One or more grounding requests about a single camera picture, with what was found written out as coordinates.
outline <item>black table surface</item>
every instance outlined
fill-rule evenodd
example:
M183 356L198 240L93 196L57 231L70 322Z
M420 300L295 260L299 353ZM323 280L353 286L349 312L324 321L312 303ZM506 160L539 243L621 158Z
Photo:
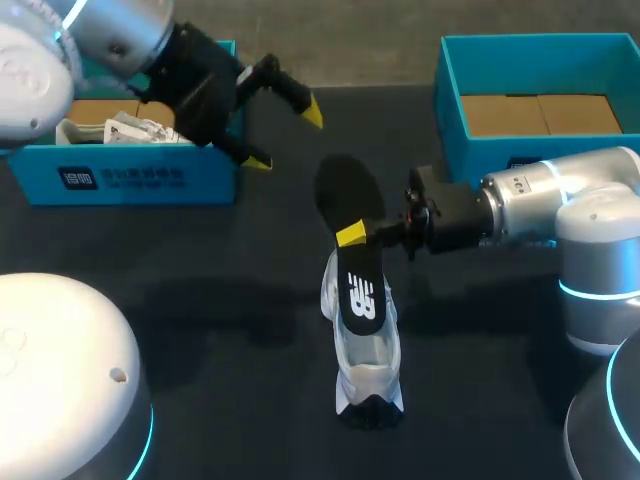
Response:
M244 170L234 207L32 209L3 166L0 271L44 271L110 297L154 395L160 480L568 479L562 422L581 384L562 333L557 253L481 248L410 264L385 252L399 310L406 416L353 431L319 308L332 239L312 182L329 153L362 158L390 213L408 170L440 162L428 87L322 89L322 133L253 103L271 173Z

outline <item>gray floor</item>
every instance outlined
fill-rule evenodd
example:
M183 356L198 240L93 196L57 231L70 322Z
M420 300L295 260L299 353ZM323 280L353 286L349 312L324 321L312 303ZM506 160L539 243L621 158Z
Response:
M450 34L629 32L637 0L176 0L178 17L313 86L431 83Z

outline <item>white sneaker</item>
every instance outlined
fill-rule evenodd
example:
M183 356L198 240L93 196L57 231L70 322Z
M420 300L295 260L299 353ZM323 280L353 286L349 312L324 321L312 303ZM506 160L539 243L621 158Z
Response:
M322 280L320 306L322 314L333 322L336 355L340 367L336 382L336 413L343 414L350 405L379 411L384 403L397 408L395 415L391 415L397 423L404 412L400 390L398 312L386 278L384 278L384 288L386 298L384 322L371 335L356 335L347 328L340 313L338 255L334 250L329 257ZM379 415L373 421L387 422Z

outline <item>new balance logo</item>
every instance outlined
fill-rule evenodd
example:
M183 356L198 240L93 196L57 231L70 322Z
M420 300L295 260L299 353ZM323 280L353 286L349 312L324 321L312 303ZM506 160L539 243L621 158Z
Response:
M351 297L351 310L353 314L356 317L365 317L373 320L376 318L376 306L373 301L373 284L350 273L348 275L349 285L351 285L349 296Z

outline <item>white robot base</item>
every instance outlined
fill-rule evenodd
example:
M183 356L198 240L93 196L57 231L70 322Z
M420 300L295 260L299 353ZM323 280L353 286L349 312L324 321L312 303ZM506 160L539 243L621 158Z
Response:
M0 276L0 477L139 480L153 409L138 346L104 295L48 274Z

